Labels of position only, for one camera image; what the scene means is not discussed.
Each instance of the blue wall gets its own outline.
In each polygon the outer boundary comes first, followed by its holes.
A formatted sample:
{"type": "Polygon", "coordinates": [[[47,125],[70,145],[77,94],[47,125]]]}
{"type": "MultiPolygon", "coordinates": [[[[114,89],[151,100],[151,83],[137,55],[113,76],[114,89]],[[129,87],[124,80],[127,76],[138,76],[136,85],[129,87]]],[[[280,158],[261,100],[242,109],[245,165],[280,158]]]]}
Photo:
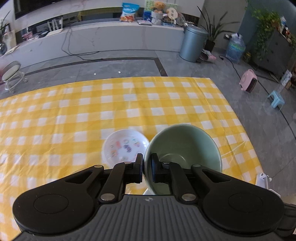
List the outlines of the blue wall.
{"type": "MultiPolygon", "coordinates": [[[[296,34],[296,7],[289,0],[249,0],[249,2],[254,8],[277,11],[280,16],[285,17],[290,32],[296,34]]],[[[248,49],[252,45],[250,40],[256,33],[257,24],[258,22],[252,17],[250,9],[247,9],[239,33],[243,36],[248,49]]]]}

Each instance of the white chair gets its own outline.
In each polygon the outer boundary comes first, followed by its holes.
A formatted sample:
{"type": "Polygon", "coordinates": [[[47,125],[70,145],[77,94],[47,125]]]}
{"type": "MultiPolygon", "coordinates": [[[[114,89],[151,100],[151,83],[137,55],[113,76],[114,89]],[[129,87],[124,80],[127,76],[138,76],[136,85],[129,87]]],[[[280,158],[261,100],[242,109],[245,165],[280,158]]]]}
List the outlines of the white chair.
{"type": "Polygon", "coordinates": [[[11,93],[14,92],[14,88],[19,82],[28,81],[27,78],[25,78],[25,73],[19,71],[19,69],[20,63],[18,61],[13,61],[3,69],[2,81],[5,83],[5,90],[9,90],[9,92],[11,93]],[[14,80],[16,77],[20,77],[19,81],[17,81],[13,86],[11,86],[9,82],[14,80]]]}

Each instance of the trash can lid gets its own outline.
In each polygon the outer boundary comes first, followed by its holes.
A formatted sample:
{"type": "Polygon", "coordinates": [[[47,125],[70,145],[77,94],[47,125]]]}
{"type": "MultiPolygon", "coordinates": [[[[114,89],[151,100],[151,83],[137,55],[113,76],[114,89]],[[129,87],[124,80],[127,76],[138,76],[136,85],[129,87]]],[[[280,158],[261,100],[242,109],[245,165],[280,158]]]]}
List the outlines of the trash can lid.
{"type": "Polygon", "coordinates": [[[198,28],[191,24],[188,24],[187,30],[198,35],[207,36],[207,31],[205,29],[198,28]]]}

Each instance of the green bowl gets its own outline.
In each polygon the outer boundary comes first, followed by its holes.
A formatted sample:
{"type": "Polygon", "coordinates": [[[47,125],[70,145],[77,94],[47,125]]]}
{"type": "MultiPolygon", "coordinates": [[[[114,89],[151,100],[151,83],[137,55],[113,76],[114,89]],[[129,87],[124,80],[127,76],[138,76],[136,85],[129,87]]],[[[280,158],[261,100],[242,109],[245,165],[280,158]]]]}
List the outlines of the green bowl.
{"type": "Polygon", "coordinates": [[[159,132],[150,141],[144,155],[144,178],[156,195],[170,194],[169,186],[152,181],[150,155],[157,153],[160,162],[176,162],[190,169],[200,164],[222,172],[222,159],[213,139],[202,129],[188,124],[176,124],[159,132]]]}

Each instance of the blue-gray trash can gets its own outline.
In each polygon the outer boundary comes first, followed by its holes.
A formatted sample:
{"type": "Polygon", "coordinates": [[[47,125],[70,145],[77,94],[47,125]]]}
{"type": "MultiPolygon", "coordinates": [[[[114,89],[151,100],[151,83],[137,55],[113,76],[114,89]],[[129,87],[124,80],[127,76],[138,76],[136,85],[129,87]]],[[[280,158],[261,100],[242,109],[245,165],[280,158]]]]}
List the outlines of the blue-gray trash can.
{"type": "Polygon", "coordinates": [[[180,57],[189,61],[196,62],[202,52],[204,41],[207,38],[207,31],[194,25],[188,25],[184,29],[184,39],[180,51],[180,57]]]}

